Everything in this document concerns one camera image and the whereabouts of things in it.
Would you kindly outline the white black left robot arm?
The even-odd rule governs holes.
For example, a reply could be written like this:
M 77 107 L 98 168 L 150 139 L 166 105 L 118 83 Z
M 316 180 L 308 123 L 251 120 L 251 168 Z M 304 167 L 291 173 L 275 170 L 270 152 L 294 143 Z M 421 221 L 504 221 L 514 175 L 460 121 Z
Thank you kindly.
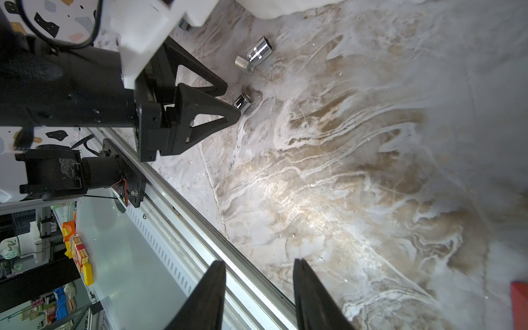
M 221 100 L 227 83 L 171 38 L 181 19 L 202 24 L 205 1 L 99 1 L 83 41 L 58 41 L 60 28 L 15 1 L 30 34 L 1 16 L 1 125 L 17 127 L 1 155 L 1 201 L 52 201 L 124 184 L 122 156 L 83 158 L 75 147 L 34 145 L 37 127 L 131 127 L 137 155 L 179 155 L 239 121 Z

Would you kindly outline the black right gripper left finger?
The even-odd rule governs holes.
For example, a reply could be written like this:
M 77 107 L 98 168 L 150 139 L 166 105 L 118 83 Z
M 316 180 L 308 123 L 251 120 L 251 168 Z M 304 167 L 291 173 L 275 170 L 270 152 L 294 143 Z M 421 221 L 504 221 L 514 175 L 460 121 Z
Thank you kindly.
M 221 329 L 226 292 L 226 263 L 214 261 L 165 329 Z

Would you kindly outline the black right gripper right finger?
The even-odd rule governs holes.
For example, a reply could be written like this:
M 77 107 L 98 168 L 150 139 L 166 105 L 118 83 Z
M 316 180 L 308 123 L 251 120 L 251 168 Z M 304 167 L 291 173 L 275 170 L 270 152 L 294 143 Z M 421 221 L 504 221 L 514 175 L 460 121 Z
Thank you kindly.
M 354 329 L 305 259 L 294 261 L 293 280 L 298 329 Z

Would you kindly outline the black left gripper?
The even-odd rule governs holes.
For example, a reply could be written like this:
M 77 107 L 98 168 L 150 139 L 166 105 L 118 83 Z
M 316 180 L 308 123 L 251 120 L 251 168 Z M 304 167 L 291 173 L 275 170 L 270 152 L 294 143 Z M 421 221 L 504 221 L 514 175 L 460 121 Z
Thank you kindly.
M 176 87 L 180 66 L 210 86 Z M 58 48 L 14 31 L 1 18 L 1 125 L 19 128 L 17 151 L 31 147 L 36 127 L 132 127 L 141 161 L 181 155 L 238 123 L 241 111 L 216 98 L 227 89 L 171 37 L 126 89 L 116 52 Z

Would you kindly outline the chrome socket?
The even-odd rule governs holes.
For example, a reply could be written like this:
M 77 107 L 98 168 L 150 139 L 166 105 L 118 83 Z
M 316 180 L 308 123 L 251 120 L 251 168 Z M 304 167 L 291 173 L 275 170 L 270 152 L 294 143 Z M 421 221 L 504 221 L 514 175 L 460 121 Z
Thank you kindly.
M 235 66 L 246 74 L 250 74 L 254 71 L 254 67 L 246 58 L 237 56 L 235 59 Z
M 242 114 L 251 106 L 252 100 L 247 94 L 241 94 L 233 103 L 233 106 Z
M 247 59 L 251 68 L 258 67 L 264 62 L 272 53 L 273 47 L 266 37 L 261 39 L 247 51 Z

